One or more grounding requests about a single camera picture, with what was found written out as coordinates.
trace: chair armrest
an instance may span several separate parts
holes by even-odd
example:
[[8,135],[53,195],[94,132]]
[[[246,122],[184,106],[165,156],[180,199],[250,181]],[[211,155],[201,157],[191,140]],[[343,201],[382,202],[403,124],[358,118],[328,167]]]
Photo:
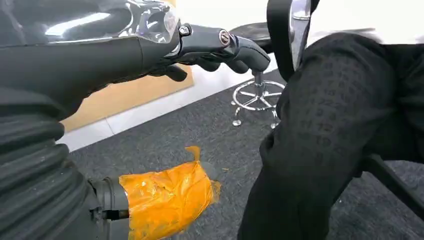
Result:
[[[305,49],[310,21],[306,25],[300,42],[299,56],[297,63],[293,65],[293,51],[291,45],[291,18],[293,0],[269,0],[266,10],[266,20],[269,36],[271,37],[272,49],[280,75],[286,81],[295,73],[295,67],[299,66],[302,60],[302,53]],[[310,15],[315,11],[320,0],[310,0]]]

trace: caster wheel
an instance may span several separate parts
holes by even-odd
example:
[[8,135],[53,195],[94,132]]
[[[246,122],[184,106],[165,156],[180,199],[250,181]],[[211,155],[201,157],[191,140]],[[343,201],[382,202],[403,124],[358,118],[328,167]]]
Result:
[[232,121],[232,125],[235,126],[235,127],[240,126],[241,124],[242,124],[242,121],[241,120],[234,120],[234,121]]

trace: gray carpet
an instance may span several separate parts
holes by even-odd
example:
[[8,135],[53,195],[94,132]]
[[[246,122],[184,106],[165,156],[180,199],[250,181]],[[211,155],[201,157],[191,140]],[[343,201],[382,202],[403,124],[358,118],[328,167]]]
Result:
[[[298,32],[302,27],[303,23],[295,23]],[[276,72],[266,78],[283,81]],[[245,113],[242,126],[233,127],[232,91],[192,103],[77,150],[70,157],[87,177],[101,179],[176,166],[191,160],[184,147],[200,146],[202,159],[220,172],[221,198],[178,237],[236,239],[249,190],[261,168],[259,144],[270,131],[271,118],[270,113]],[[390,165],[424,198],[423,165],[403,161]],[[372,176],[364,174],[350,183],[333,207],[328,239],[419,240],[424,239],[424,223]]]

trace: trouser leg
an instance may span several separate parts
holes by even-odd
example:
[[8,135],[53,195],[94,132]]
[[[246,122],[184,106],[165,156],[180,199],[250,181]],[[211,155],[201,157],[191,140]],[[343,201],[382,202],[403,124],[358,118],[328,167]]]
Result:
[[324,239],[331,206],[363,147],[395,111],[384,47],[336,33],[305,50],[278,101],[280,125],[262,142],[262,170],[238,239]]
[[410,144],[415,144],[419,153],[411,161],[424,163],[424,44],[393,48],[402,55],[398,62],[398,102],[413,129],[414,142]]

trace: chrome stool base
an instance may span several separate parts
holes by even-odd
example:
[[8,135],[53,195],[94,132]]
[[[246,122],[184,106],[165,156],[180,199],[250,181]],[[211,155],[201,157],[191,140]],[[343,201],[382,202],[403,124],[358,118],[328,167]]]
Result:
[[[275,81],[263,80],[262,72],[254,72],[253,75],[254,75],[254,80],[241,84],[234,90],[232,94],[231,105],[238,106],[237,109],[235,110],[232,125],[235,127],[238,127],[242,124],[242,120],[240,120],[240,116],[239,116],[239,113],[242,109],[248,110],[248,111],[271,111],[272,117],[273,117],[273,123],[270,125],[270,127],[274,129],[279,124],[279,119],[278,119],[277,111],[276,111],[276,105],[271,105],[267,101],[267,99],[279,97],[281,95],[281,92],[284,90],[285,86]],[[254,87],[255,93],[243,91],[244,88],[248,86],[252,86],[252,85]],[[276,93],[269,93],[267,91],[267,86],[276,86],[280,88],[281,91]],[[241,103],[237,99],[238,95],[248,96],[248,97],[251,97],[251,99],[244,103]],[[250,106],[251,104],[256,102],[262,103],[263,107]]]

